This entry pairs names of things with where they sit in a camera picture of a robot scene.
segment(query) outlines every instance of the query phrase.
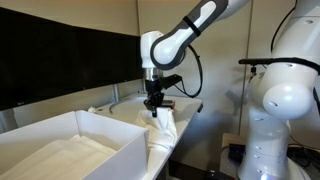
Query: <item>table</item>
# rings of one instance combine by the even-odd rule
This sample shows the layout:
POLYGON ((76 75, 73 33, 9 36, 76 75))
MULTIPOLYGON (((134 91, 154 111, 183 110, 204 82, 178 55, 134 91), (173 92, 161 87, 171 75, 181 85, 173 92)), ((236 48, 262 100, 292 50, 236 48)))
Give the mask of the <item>table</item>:
MULTIPOLYGON (((138 112, 146 109, 143 104, 145 99, 146 94, 133 94, 116 104, 107 104, 97 108, 97 114, 132 123, 136 119, 138 112)), ((164 99, 175 101, 173 117, 177 129, 177 141, 175 144, 177 145, 192 120, 192 117, 196 112, 201 111, 202 100, 176 96, 165 96, 164 99)), ((148 170, 143 180, 153 180, 157 178, 162 168, 166 165, 173 149, 174 148, 168 151, 149 149, 148 170)))

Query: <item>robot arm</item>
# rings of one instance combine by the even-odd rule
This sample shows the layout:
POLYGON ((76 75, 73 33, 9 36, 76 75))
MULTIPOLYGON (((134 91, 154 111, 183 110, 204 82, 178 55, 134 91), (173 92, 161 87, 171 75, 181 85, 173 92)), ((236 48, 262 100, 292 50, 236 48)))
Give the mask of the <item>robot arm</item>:
POLYGON ((141 36, 142 67, 145 69, 148 92, 148 99, 144 103, 153 112, 154 117, 156 108, 161 106, 164 96, 161 93, 163 86, 160 84, 162 70, 170 70, 177 66, 187 46, 212 22, 229 17, 247 1, 201 0, 171 32, 164 35, 159 31, 151 31, 141 36))
POLYGON ((304 117, 314 103, 319 45, 320 1, 299 0, 270 65, 249 83, 249 127, 240 179, 310 179, 286 152, 289 120, 304 117))

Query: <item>cable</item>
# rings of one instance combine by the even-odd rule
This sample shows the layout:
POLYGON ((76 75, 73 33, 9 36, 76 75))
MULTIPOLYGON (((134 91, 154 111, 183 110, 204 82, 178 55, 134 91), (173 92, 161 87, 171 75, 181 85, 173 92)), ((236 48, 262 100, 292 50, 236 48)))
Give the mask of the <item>cable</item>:
POLYGON ((180 92, 182 92, 183 94, 187 95, 188 97, 190 97, 190 98, 195 98, 195 97, 197 97, 197 96, 200 94, 200 92, 201 92, 201 90, 202 90, 203 72, 202 72, 202 66, 201 66, 201 62, 200 62, 200 56, 197 54, 197 52, 194 50, 194 48, 193 48, 191 45, 189 45, 188 48, 192 51, 192 53, 193 53, 193 55, 194 55, 194 57, 195 57, 195 59, 196 59, 196 61, 197 61, 197 65, 198 65, 198 69, 199 69, 199 74, 200 74, 200 87, 199 87, 198 91, 197 91, 195 94, 190 95, 190 94, 188 94, 188 93, 186 92, 183 79, 181 80, 181 84, 182 84, 182 89, 183 89, 183 90, 181 90, 181 89, 180 89, 178 86, 176 86, 176 85, 174 85, 174 86, 175 86, 180 92))
POLYGON ((182 57, 181 57, 181 59, 180 59, 180 61, 179 61, 177 66, 179 66, 183 62, 185 57, 186 57, 186 51, 183 52, 182 57))
POLYGON ((320 115, 320 100, 319 100, 318 93, 317 93, 317 90, 315 87, 313 88, 313 98, 316 101, 318 113, 320 115))
POLYGON ((319 174, 320 173, 320 153, 317 151, 320 149, 301 144, 300 142, 295 140, 291 135, 290 135, 290 138, 296 143, 288 145, 287 156, 303 168, 308 168, 308 167, 315 168, 317 173, 315 172, 311 172, 311 173, 317 176, 320 176, 319 174))
POLYGON ((301 169, 300 169, 300 168, 298 168, 298 169, 299 169, 299 171, 300 171, 300 173, 301 173, 301 175, 302 175, 303 179, 304 179, 304 180, 306 180, 307 178, 304 176, 304 173, 301 171, 301 169))
POLYGON ((285 22, 285 20, 289 17, 289 15, 296 9, 297 3, 298 3, 298 0, 296 0, 294 7, 293 7, 293 8, 288 12, 288 14, 282 19, 282 21, 280 22, 279 26, 277 27, 275 33, 273 34, 272 41, 271 41, 271 46, 270 46, 271 52, 273 51, 273 44, 274 44, 274 41, 275 41, 275 39, 276 39, 276 36, 277 36, 277 34, 278 34, 281 26, 283 25, 283 23, 285 22))

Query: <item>white fabric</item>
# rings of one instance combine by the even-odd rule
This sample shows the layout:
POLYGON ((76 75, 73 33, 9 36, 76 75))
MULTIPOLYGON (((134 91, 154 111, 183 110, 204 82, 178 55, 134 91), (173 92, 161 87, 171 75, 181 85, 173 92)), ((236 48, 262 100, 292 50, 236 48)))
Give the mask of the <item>white fabric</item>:
POLYGON ((90 112, 90 113, 97 113, 97 109, 91 106, 91 107, 88 109, 88 112, 90 112))
POLYGON ((177 129, 174 123, 173 110, 157 108, 157 117, 152 117, 149 110, 140 110, 136 125, 149 129, 149 148, 170 149, 175 146, 177 129))
POLYGON ((109 147, 76 135, 70 140, 47 144, 0 175, 0 179, 81 179, 115 153, 109 147))

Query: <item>cardboard box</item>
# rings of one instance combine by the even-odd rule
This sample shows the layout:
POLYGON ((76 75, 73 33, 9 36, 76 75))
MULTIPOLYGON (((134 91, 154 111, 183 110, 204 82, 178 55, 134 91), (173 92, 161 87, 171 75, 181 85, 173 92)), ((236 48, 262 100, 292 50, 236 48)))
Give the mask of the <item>cardboard box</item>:
POLYGON ((86 111, 69 112, 0 135, 0 174, 57 139, 83 135, 117 151, 83 179, 133 180, 147 172, 148 131, 86 111))

